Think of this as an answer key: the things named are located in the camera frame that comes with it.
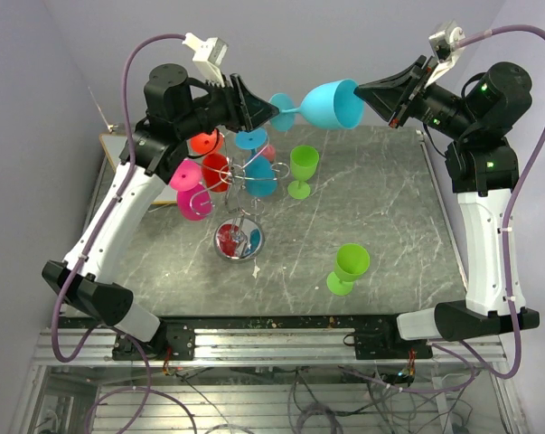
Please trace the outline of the magenta wine glass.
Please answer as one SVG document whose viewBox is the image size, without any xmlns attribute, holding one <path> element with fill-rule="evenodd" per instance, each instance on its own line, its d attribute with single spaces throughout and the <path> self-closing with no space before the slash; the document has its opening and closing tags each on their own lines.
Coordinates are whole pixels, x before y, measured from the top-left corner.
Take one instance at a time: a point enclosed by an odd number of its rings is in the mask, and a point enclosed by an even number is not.
<svg viewBox="0 0 545 434">
<path fill-rule="evenodd" d="M 200 221 L 211 213 L 211 197 L 202 184 L 202 170 L 193 160 L 186 158 L 179 164 L 169 186 L 177 192 L 177 206 L 185 219 Z"/>
</svg>

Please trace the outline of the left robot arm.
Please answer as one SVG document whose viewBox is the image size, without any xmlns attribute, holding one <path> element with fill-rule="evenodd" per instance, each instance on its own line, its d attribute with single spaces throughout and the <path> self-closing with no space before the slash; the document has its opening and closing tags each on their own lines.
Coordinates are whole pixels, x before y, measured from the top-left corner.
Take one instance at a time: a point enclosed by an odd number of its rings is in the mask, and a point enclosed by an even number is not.
<svg viewBox="0 0 545 434">
<path fill-rule="evenodd" d="M 116 284 L 117 267 L 152 201 L 188 156 L 187 142 L 216 127 L 250 132 L 278 115 L 254 95 L 240 75 L 223 85 L 189 77 L 180 65 L 155 67 L 144 86 L 146 116 L 126 144 L 111 187 L 80 240 L 61 261 L 50 260 L 42 277 L 58 297 L 100 323 L 133 336 L 147 359 L 166 350 L 161 321 Z"/>
</svg>

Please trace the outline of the blue wine glass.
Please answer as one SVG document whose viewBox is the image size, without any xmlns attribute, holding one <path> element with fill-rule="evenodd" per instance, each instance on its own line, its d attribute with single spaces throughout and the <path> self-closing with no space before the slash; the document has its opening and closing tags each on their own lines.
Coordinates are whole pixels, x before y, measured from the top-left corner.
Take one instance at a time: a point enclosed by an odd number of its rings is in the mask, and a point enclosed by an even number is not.
<svg viewBox="0 0 545 434">
<path fill-rule="evenodd" d="M 351 79 L 338 80 L 310 90 L 297 107 L 286 93 L 277 93 L 269 103 L 279 113 L 270 120 L 278 131 L 288 131 L 299 114 L 306 122 L 321 129 L 354 129 L 362 121 L 364 102 L 355 95 L 358 84 Z"/>
<path fill-rule="evenodd" d="M 236 147 L 250 151 L 249 160 L 244 164 L 245 185 L 248 194 L 258 198 L 269 196 L 277 189 L 275 172 L 263 155 L 267 143 L 268 134 L 264 128 L 241 131 L 235 136 Z"/>
</svg>

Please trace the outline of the green wine glass front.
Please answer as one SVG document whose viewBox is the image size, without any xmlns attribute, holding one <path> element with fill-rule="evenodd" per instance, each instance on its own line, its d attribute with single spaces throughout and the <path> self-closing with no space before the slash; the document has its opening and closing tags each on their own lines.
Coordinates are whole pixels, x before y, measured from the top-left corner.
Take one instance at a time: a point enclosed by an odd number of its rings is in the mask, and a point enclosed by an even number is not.
<svg viewBox="0 0 545 434">
<path fill-rule="evenodd" d="M 370 254 L 362 245 L 344 244 L 336 253 L 334 270 L 326 279 L 327 287 L 336 296 L 348 295 L 370 264 Z"/>
</svg>

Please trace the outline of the green wine glass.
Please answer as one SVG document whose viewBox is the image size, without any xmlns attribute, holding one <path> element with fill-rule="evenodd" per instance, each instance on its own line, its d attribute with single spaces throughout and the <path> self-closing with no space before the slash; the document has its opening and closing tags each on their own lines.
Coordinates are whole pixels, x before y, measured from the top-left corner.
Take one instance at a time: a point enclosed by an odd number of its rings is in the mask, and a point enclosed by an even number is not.
<svg viewBox="0 0 545 434">
<path fill-rule="evenodd" d="M 370 254 L 362 245 L 344 244 L 336 253 L 334 270 L 326 279 L 327 287 L 336 296 L 348 295 L 370 264 Z"/>
<path fill-rule="evenodd" d="M 304 200 L 311 192 L 307 181 L 315 174 L 320 156 L 312 146 L 296 146 L 290 153 L 290 171 L 294 180 L 288 185 L 288 194 Z"/>
</svg>

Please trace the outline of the blue wine glass back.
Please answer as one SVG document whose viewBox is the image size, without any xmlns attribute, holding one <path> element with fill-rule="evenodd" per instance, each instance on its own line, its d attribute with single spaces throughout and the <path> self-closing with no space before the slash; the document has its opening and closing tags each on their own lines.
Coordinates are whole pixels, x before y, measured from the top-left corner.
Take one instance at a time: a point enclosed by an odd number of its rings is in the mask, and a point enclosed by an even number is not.
<svg viewBox="0 0 545 434">
<path fill-rule="evenodd" d="M 278 131 L 288 131 L 299 114 L 306 122 L 321 129 L 354 129 L 362 121 L 364 102 L 355 95 L 358 84 L 351 79 L 338 80 L 310 90 L 297 107 L 286 93 L 277 93 L 269 103 L 279 113 L 270 120 Z"/>
</svg>

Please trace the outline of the red wine glass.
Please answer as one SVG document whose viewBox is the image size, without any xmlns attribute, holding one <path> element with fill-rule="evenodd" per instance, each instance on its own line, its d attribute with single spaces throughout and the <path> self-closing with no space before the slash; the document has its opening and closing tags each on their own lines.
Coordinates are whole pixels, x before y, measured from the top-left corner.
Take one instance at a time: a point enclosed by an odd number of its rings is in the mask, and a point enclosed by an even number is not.
<svg viewBox="0 0 545 434">
<path fill-rule="evenodd" d="M 191 139 L 192 151 L 202 160 L 203 181 L 214 193 L 224 193 L 230 187 L 228 159 L 220 152 L 224 144 L 224 136 L 217 128 L 210 134 L 201 133 Z"/>
</svg>

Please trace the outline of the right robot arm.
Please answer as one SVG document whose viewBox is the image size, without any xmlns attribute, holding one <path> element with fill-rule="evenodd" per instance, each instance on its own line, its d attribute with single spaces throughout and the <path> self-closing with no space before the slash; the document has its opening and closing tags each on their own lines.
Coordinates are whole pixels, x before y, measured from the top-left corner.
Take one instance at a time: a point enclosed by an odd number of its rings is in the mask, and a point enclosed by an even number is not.
<svg viewBox="0 0 545 434">
<path fill-rule="evenodd" d="M 398 315 L 397 326 L 381 336 L 382 350 L 394 358 L 408 352 L 413 340 L 459 341 L 540 324 L 539 313 L 526 306 L 515 258 L 503 256 L 503 235 L 512 228 L 506 207 L 520 181 L 506 135 L 531 107 L 531 77 L 501 61 L 470 79 L 470 91 L 456 95 L 433 82 L 439 67 L 421 56 L 406 70 L 354 91 L 392 128 L 414 118 L 450 138 L 445 166 L 465 225 L 465 299 Z"/>
</svg>

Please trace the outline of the blue wine glass front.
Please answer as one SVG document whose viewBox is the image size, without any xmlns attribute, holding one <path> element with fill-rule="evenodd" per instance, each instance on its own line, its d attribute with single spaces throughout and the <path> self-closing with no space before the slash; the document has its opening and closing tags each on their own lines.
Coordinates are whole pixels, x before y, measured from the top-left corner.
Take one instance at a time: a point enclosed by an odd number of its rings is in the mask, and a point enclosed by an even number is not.
<svg viewBox="0 0 545 434">
<path fill-rule="evenodd" d="M 264 128 L 241 131 L 235 136 L 236 147 L 250 151 L 249 160 L 244 164 L 245 185 L 248 194 L 258 198 L 269 196 L 277 189 L 275 172 L 263 155 L 267 143 L 268 134 Z"/>
</svg>

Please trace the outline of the green wine glass back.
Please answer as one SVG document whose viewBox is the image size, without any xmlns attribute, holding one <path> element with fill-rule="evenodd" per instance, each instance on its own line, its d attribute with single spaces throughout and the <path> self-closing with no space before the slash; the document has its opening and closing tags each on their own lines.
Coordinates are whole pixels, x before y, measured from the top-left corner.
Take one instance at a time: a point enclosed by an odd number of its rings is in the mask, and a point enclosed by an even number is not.
<svg viewBox="0 0 545 434">
<path fill-rule="evenodd" d="M 288 185 L 288 194 L 304 200 L 311 192 L 307 181 L 315 174 L 320 156 L 312 146 L 296 146 L 290 153 L 290 171 L 294 180 Z"/>
</svg>

